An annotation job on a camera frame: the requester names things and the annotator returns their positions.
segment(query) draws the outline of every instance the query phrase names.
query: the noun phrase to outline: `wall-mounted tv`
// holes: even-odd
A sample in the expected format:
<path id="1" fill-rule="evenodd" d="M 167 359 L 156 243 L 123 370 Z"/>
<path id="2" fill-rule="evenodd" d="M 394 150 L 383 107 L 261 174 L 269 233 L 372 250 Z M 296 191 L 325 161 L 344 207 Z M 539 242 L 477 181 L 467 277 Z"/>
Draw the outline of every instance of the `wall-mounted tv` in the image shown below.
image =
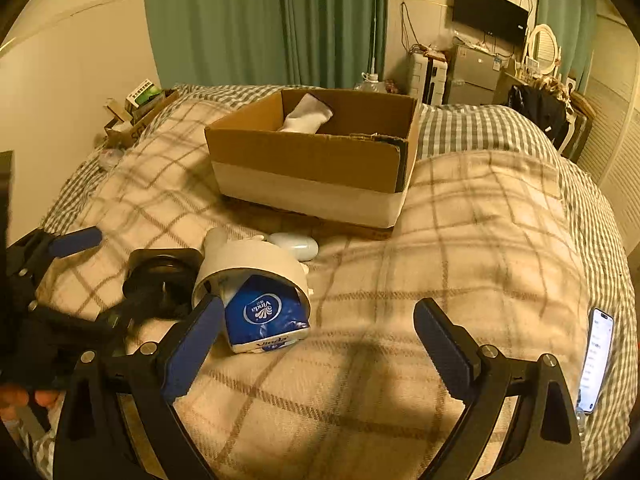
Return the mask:
<path id="1" fill-rule="evenodd" d="M 454 0 L 453 21 L 482 30 L 491 36 L 524 44 L 527 33 L 527 9 L 509 0 Z"/>

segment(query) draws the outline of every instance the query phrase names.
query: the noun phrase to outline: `cardboard box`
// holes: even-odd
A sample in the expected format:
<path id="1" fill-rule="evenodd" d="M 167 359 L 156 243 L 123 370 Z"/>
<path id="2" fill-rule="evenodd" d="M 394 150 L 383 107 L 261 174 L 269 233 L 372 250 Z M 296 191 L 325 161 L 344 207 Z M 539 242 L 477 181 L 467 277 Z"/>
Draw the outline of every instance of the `cardboard box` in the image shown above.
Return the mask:
<path id="1" fill-rule="evenodd" d="M 306 93 L 334 116 L 316 134 L 278 132 Z M 286 89 L 217 120 L 205 135 L 222 194 L 387 228 L 411 179 L 420 108 L 401 95 Z"/>
<path id="2" fill-rule="evenodd" d="M 125 110 L 132 113 L 150 99 L 150 95 L 159 94 L 160 89 L 149 79 L 145 79 L 138 87 L 131 92 L 124 101 Z"/>
<path id="3" fill-rule="evenodd" d="M 104 127 L 104 131 L 107 133 L 107 148 L 117 148 L 122 146 L 123 148 L 130 148 L 140 138 L 140 135 L 145 130 L 151 121 L 156 118 L 162 110 L 168 107 L 178 98 L 178 92 L 176 90 L 169 90 L 167 96 L 157 103 L 144 117 L 142 117 L 137 123 L 132 124 L 129 130 L 119 132 L 113 130 L 113 127 L 118 123 L 117 118 L 113 118 Z"/>

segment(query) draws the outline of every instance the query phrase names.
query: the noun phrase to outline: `electrical cable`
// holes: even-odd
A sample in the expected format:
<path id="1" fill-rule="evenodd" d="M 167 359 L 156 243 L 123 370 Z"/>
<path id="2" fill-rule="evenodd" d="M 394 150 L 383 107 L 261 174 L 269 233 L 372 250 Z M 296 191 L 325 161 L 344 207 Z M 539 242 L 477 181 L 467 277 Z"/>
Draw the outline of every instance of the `electrical cable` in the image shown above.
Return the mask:
<path id="1" fill-rule="evenodd" d="M 406 13 L 406 20 L 409 22 L 409 27 L 411 28 L 411 32 L 414 35 L 415 43 L 409 45 L 409 31 L 406 28 L 406 23 L 404 22 L 404 14 Z M 418 37 L 415 34 L 414 24 L 411 22 L 411 16 L 409 15 L 409 9 L 406 6 L 406 3 L 400 3 L 400 37 L 402 41 L 402 46 L 407 51 L 408 54 L 426 54 L 429 47 L 424 46 L 420 41 L 418 41 Z"/>
<path id="2" fill-rule="evenodd" d="M 511 54 L 509 54 L 508 56 L 505 56 L 504 54 L 500 54 L 500 52 L 496 52 L 495 55 L 498 57 L 503 57 L 504 59 L 511 59 L 516 53 L 516 46 L 513 45 L 513 48 L 511 49 Z"/>

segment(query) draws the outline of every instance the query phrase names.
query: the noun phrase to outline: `white mirror frame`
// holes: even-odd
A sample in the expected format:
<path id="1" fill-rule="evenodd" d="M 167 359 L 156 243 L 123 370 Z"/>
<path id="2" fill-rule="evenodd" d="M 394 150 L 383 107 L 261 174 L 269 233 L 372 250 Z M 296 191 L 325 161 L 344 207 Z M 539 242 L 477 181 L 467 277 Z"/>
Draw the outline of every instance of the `white mirror frame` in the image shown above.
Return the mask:
<path id="1" fill-rule="evenodd" d="M 536 37 L 541 33 L 547 33 L 551 37 L 551 41 L 554 44 L 554 60 L 551 62 L 549 66 L 540 66 L 538 71 L 543 75 L 551 74 L 556 69 L 556 59 L 559 57 L 559 49 L 558 49 L 558 40 L 556 40 L 556 35 L 546 24 L 536 25 L 536 27 L 529 34 L 529 41 L 527 41 L 527 48 L 525 50 L 525 55 L 523 58 L 523 62 L 530 57 L 531 59 L 535 59 L 533 57 L 533 51 L 536 46 Z"/>

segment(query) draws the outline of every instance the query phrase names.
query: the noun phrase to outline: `phone screen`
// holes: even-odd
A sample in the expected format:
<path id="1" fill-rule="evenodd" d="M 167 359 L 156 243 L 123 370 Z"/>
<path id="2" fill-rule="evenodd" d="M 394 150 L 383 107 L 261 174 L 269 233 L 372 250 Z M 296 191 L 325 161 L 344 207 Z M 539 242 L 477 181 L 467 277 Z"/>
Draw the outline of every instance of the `phone screen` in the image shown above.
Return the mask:
<path id="1" fill-rule="evenodd" d="M 604 373 L 607 370 L 612 337 L 613 318 L 594 308 L 591 314 L 589 347 L 584 359 L 578 396 L 578 408 L 585 413 L 591 413 L 598 400 Z"/>

